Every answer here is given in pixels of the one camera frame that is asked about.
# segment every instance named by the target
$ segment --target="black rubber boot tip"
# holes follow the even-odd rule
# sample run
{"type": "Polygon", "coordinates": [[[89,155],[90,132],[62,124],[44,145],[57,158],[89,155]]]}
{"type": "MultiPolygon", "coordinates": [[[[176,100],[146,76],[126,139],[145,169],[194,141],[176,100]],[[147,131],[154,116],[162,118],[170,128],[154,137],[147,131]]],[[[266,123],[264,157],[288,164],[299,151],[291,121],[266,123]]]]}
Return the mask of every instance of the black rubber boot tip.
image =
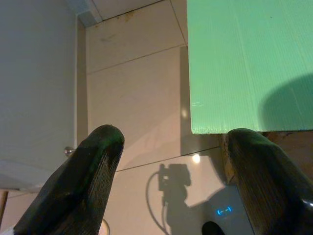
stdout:
{"type": "Polygon", "coordinates": [[[202,226],[202,235],[225,235],[222,229],[214,222],[206,222],[202,226]]]}

